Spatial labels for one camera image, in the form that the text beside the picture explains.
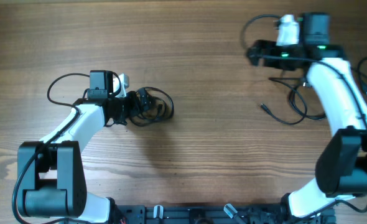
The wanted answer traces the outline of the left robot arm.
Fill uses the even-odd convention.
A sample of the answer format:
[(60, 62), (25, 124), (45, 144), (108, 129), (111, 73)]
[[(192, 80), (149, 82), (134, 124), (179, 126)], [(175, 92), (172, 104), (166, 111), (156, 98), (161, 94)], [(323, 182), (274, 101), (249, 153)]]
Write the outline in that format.
[(51, 223), (120, 223), (124, 217), (113, 199), (87, 191), (81, 153), (101, 129), (125, 125), (155, 106), (145, 88), (126, 91), (125, 75), (92, 70), (83, 97), (71, 103), (72, 112), (49, 135), (26, 141), (18, 149), (18, 178), (12, 193), (12, 212), (19, 223), (27, 217)]

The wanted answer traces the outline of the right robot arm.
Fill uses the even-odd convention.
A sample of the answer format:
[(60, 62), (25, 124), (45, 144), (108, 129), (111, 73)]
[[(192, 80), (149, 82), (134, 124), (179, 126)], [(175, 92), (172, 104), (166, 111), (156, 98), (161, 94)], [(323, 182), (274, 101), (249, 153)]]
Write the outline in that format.
[(314, 178), (283, 198), (287, 223), (315, 220), (324, 211), (367, 196), (367, 104), (350, 62), (329, 37), (330, 17), (322, 12), (274, 16), (277, 40), (257, 40), (246, 48), (252, 65), (286, 71), (301, 69), (324, 110), (332, 138), (315, 166)]

